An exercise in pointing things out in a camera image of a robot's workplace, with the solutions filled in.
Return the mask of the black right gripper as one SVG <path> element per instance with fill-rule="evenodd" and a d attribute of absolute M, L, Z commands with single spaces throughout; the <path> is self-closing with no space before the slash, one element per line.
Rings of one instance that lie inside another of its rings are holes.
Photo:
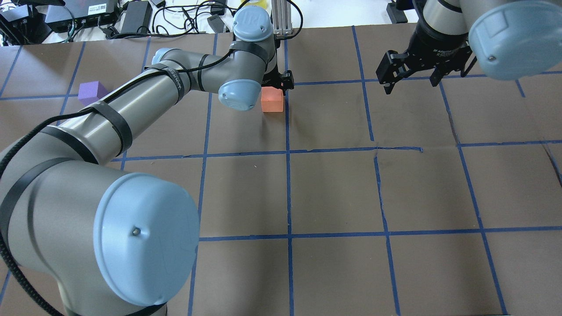
<path fill-rule="evenodd" d="M 466 77 L 476 64 L 476 57 L 470 61 L 470 56 L 472 49 L 467 34 L 434 36 L 415 31 L 403 53 L 395 50 L 385 53 L 376 75 L 387 95 L 392 93 L 397 82 L 426 70 L 432 71 L 430 84 L 436 87 L 451 72 L 460 72 L 462 78 Z"/>

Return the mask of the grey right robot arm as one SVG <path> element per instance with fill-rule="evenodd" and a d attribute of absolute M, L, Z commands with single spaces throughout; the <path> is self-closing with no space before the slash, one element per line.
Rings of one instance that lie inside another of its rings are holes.
<path fill-rule="evenodd" d="M 432 70 L 430 84 L 475 64 L 496 80 L 540 74 L 561 62 L 559 0 L 393 0 L 415 10 L 418 22 L 408 48 L 388 50 L 377 67 L 386 94 L 416 72 Z"/>

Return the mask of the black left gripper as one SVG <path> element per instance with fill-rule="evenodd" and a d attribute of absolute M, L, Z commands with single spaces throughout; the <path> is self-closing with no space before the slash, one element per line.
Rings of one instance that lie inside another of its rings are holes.
<path fill-rule="evenodd" d="M 275 54 L 269 61 L 266 72 L 262 79 L 262 87 L 281 88 L 283 96 L 286 96 L 288 90 L 295 87 L 294 76 L 292 70 L 285 70 L 281 73 L 278 64 L 278 50 L 281 46 L 281 40 L 275 39 Z"/>

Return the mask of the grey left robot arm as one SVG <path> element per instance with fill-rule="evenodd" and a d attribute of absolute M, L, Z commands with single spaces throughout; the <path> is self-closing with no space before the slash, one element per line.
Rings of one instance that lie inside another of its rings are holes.
<path fill-rule="evenodd" d="M 1 153 L 1 258 L 27 295 L 60 316 L 22 267 L 58 284 L 69 316 L 164 316 L 197 256 L 199 213 L 178 184 L 108 168 L 193 90 L 239 111 L 277 69 L 267 10 L 241 4 L 222 56 L 156 51 L 152 64 L 82 110 L 46 119 Z"/>

